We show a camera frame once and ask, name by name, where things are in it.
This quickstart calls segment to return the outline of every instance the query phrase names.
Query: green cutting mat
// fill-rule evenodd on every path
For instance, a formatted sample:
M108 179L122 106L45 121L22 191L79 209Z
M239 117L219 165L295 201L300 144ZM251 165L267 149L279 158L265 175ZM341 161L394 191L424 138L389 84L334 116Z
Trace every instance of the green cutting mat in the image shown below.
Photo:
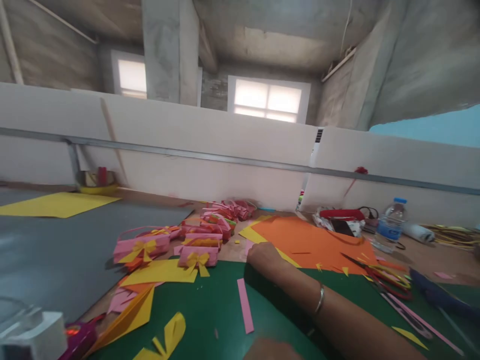
M353 303L365 309L387 326L415 331L377 293L369 282L359 275L346 277L332 271L319 272L301 269L322 281ZM152 338L164 343L164 326L176 312L186 321L186 332L170 359L242 359L256 338L268 337L291 344L304 359L338 359L339 353L331 347L310 320L294 306L282 291L259 276L249 265L241 262L219 261L209 268L210 277L197 277L195 283L165 283L155 289L150 321L114 343L100 349L90 359L133 359L143 348L154 350ZM255 331L245 334L237 279L245 277L248 300ZM446 289L469 304L480 304L480 288L446 285ZM421 339L430 349L417 347L430 359L477 359L463 339L451 328L441 313L429 306L418 291L413 290L414 301L407 305L440 333L465 352L459 356L448 345L434 336ZM452 317L467 332L474 344L480 344L480 330L468 321Z

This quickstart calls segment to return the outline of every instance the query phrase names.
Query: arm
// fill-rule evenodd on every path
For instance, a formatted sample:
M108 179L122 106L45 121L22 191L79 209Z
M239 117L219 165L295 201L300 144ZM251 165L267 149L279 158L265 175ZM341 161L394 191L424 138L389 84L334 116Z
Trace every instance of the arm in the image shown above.
M311 315L346 359L425 359L394 330L326 286L323 304L315 315L319 282L283 260L271 243L254 245L247 262Z

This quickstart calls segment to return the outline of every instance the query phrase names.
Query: window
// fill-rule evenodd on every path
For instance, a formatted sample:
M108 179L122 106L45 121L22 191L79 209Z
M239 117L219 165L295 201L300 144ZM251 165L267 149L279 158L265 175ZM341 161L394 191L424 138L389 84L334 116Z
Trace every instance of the window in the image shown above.
M305 124L310 84L228 77L228 111L289 123Z
M115 94L138 99L147 98L147 76L142 55L111 51Z

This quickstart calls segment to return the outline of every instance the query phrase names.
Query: yellow bowl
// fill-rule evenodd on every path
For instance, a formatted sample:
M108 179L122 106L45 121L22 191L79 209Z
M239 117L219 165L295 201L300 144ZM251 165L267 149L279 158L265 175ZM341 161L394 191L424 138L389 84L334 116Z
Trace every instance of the yellow bowl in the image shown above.
M118 188L119 188L119 185L116 183L108 186L96 186L96 187L80 186L80 192L82 194L88 194L88 195L109 196L109 195L112 195L114 192L116 192Z

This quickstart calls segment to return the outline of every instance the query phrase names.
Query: hand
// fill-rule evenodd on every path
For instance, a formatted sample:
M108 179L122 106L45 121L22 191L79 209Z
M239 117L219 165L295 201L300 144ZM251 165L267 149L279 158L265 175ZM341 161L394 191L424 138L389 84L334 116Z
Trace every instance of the hand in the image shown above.
M302 360L302 358L287 343L259 338L250 347L243 360Z
M277 285L282 273L292 266L282 259L271 242L253 245L248 251L246 262L252 265L265 278Z

